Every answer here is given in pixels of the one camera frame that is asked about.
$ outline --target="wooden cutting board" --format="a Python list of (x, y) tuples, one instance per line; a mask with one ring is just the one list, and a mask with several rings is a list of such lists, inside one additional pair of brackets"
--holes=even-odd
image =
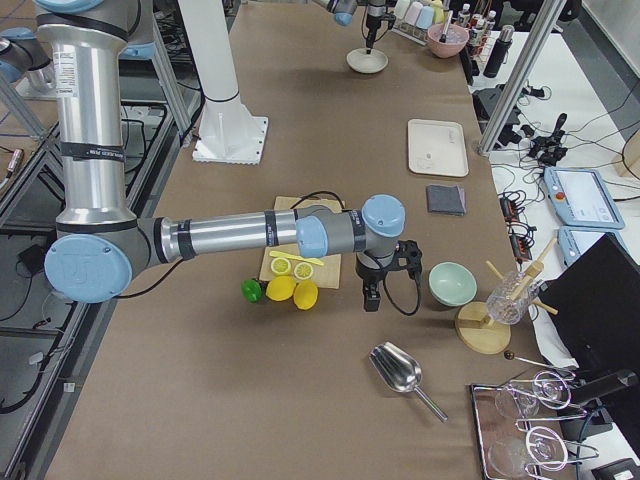
[[(295, 204), (299, 198), (296, 197), (276, 197), (275, 205), (273, 207), (274, 210), (289, 210), (293, 204)], [(305, 200), (296, 208), (308, 207), (311, 205), (324, 205), (328, 207), (333, 212), (340, 212), (342, 210), (342, 206), (340, 202), (337, 200), (324, 200), (324, 199), (311, 199)], [(264, 250), (264, 255), (262, 257), (262, 266), (260, 267), (260, 280), (269, 281), (272, 280), (275, 276), (273, 272), (271, 272), (271, 261), (273, 257), (269, 256), (269, 252), (271, 250), (277, 250), (280, 252), (290, 253), (293, 255), (300, 255), (300, 251), (298, 250), (297, 244), (291, 245), (280, 245), (278, 247), (267, 247)], [(311, 280), (315, 282), (318, 288), (339, 288), (340, 287), (340, 262), (342, 256), (341, 255), (329, 255), (328, 257), (323, 257), (320, 260), (324, 262), (323, 266), (320, 265), (312, 265), (313, 266), (313, 277)], [(291, 260), (291, 265), (293, 267), (299, 263), (296, 260)]]

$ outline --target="light green bowl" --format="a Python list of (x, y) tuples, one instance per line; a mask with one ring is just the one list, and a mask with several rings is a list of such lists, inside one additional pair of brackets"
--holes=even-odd
[(473, 300), (478, 285), (473, 274), (453, 262), (439, 263), (429, 273), (431, 294), (447, 307), (459, 307)]

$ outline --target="stainless steel scoop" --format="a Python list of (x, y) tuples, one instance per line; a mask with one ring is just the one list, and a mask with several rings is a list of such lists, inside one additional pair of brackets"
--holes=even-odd
[(399, 393), (416, 392), (440, 421), (447, 421), (449, 417), (420, 389), (422, 369), (407, 352), (386, 342), (375, 347), (369, 354), (369, 359), (391, 390)]

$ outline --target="lemon slice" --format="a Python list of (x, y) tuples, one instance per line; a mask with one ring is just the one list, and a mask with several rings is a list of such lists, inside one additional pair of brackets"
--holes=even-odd
[(286, 258), (276, 257), (271, 260), (271, 271), (276, 275), (288, 275), (291, 273), (291, 262)]
[(313, 266), (308, 262), (300, 262), (293, 269), (293, 276), (298, 280), (309, 280), (313, 277)]

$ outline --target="lemon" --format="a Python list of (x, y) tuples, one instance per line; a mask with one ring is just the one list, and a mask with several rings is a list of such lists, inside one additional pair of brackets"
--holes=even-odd
[(313, 266), (307, 262), (300, 262), (293, 269), (293, 276), (298, 280), (309, 280), (313, 277)]
[(267, 297), (276, 302), (282, 302), (291, 298), (293, 291), (296, 288), (296, 281), (293, 277), (286, 275), (276, 277), (267, 285), (267, 291), (265, 292)]
[(318, 301), (318, 286), (311, 280), (303, 280), (296, 287), (293, 303), (300, 310), (309, 310)]
[(288, 275), (291, 273), (291, 262), (286, 258), (276, 257), (271, 260), (271, 271), (276, 275)]

